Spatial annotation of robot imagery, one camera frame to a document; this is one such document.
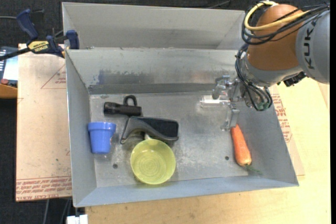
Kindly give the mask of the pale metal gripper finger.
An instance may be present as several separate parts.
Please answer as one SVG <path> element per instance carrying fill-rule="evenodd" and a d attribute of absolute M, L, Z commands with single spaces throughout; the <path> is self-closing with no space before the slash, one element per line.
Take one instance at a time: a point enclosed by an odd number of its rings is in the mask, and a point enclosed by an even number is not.
<path fill-rule="evenodd" d="M 229 131 L 231 128 L 235 127 L 238 121 L 240 109 L 230 108 L 226 112 L 225 120 L 223 125 L 220 127 L 221 130 Z"/>
<path fill-rule="evenodd" d="M 200 100 L 200 106 L 202 108 L 218 108 L 228 104 L 226 99 L 214 99 L 212 95 L 204 95 Z"/>

